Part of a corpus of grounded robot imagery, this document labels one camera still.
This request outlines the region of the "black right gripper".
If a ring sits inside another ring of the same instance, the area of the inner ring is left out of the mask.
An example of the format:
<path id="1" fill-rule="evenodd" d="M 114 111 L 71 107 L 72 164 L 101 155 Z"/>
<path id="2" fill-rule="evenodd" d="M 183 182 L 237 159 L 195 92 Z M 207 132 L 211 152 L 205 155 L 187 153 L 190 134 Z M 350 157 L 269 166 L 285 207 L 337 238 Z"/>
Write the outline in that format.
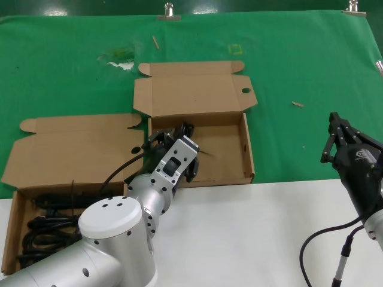
<path id="1" fill-rule="evenodd" d="M 377 170 L 371 168 L 376 166 L 381 155 L 382 143 L 354 128 L 337 112 L 330 113 L 328 132 L 320 162 L 333 162 L 358 216 L 366 222 L 371 215 L 382 210 L 382 197 L 378 195 L 382 178 Z M 337 152 L 333 159 L 330 152 L 337 137 Z"/>

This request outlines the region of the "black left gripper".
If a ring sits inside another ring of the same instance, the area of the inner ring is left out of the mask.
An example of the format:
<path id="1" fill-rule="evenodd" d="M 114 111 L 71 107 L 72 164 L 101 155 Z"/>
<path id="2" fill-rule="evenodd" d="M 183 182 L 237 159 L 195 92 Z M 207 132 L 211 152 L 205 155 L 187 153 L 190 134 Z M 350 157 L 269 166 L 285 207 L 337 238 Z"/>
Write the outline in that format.
<path id="1" fill-rule="evenodd" d="M 161 159 L 166 155 L 170 148 L 176 142 L 168 132 L 156 131 L 148 137 L 148 139 L 142 144 L 141 159 L 143 159 L 142 167 L 137 171 L 137 175 L 152 174 Z M 184 176 L 186 182 L 194 180 L 198 173 L 199 160 L 194 158 L 186 168 Z"/>

